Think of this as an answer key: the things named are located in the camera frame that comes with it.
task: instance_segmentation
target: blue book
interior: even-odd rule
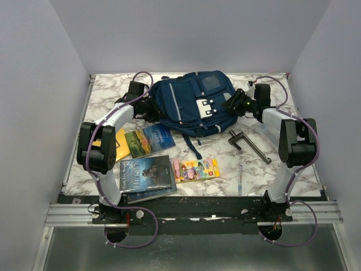
[[[171,164],[169,163],[169,171],[173,171]],[[175,184],[174,174],[170,175],[171,178],[171,187],[157,190],[150,190],[138,193],[127,194],[127,202],[129,204],[143,202],[145,200],[160,198],[161,196],[167,196],[177,192],[177,186]]]
[[[131,157],[139,158],[175,146],[170,130],[155,124],[125,134]]]
[[[169,156],[120,161],[120,192],[143,192],[172,187]]]

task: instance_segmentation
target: backpack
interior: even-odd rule
[[[192,72],[156,82],[149,91],[157,114],[152,121],[190,137],[224,132],[237,122],[222,104],[235,94],[230,79],[220,71]]]

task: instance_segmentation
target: white wall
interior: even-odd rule
[[[89,77],[48,0],[0,8],[0,269],[31,270]]]
[[[317,162],[361,269],[361,1],[333,0],[290,76],[303,117],[317,121]]]
[[[91,73],[289,72],[329,0],[51,0]]]

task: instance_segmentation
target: book cover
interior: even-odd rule
[[[125,134],[133,158],[139,158],[175,146],[170,130],[155,124]]]
[[[130,155],[130,150],[129,150],[128,144],[126,143],[126,140],[125,140],[125,131],[123,128],[120,129],[118,131],[118,133],[116,133],[115,140],[116,140],[115,144],[116,144],[116,149],[117,149],[117,157],[116,157],[115,162],[118,162],[122,158]],[[93,146],[100,147],[100,141],[101,140],[94,141]]]
[[[219,177],[216,159],[201,159],[192,161],[174,161],[174,174],[177,182],[203,181]]]
[[[171,187],[169,156],[120,161],[120,192],[122,194]]]
[[[169,171],[172,172],[171,163],[169,162]],[[160,198],[161,196],[167,196],[177,192],[177,185],[175,184],[174,174],[170,175],[171,178],[171,187],[157,190],[150,190],[138,193],[127,194],[127,202],[129,204],[143,202],[145,200]]]

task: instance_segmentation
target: white marble surface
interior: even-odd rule
[[[178,77],[182,74],[154,74],[155,81],[161,79],[161,76]],[[259,75],[228,75],[234,87],[247,89],[247,82],[254,80]],[[285,75],[274,75],[288,89]],[[93,92],[91,93],[89,105],[85,115],[85,121],[95,121],[104,116],[110,108],[113,107],[114,101],[127,92],[129,81],[133,75],[97,75]],[[150,83],[148,76],[139,76],[137,80]],[[267,82],[271,85],[271,105],[281,103],[285,95],[282,88],[269,79],[261,79],[259,82]],[[285,110],[295,112],[291,95],[284,106]],[[268,156],[272,159],[272,163],[266,165],[261,158],[246,144],[240,141],[239,145],[242,151],[228,143],[230,135],[228,130],[222,134],[211,135],[210,137],[201,138],[201,146],[198,146],[195,139],[194,145],[204,158],[216,158],[218,160],[221,177],[209,181],[199,181],[191,183],[183,183],[177,185],[178,193],[176,195],[183,196],[261,196],[266,189],[272,184],[276,171],[279,167],[280,160],[275,149],[260,137],[254,130],[252,125],[257,121],[255,119],[239,118],[238,122],[229,129],[233,129],[236,133],[243,131],[248,137]],[[150,125],[143,120],[132,120],[124,126],[126,132],[135,130],[139,127]],[[158,152],[155,155],[169,155],[170,159],[193,160],[196,159],[194,153],[189,150],[185,144],[183,137],[172,132],[176,146],[168,150]],[[239,165],[243,166],[242,192],[238,191],[238,172]],[[119,165],[114,168],[117,182],[119,182]],[[80,165],[73,161],[71,172],[68,178],[68,184],[65,191],[66,195],[98,195],[95,184],[91,177],[85,172]],[[293,196],[319,196],[319,185],[316,181],[315,173],[312,167],[306,169],[298,179],[291,195]]]

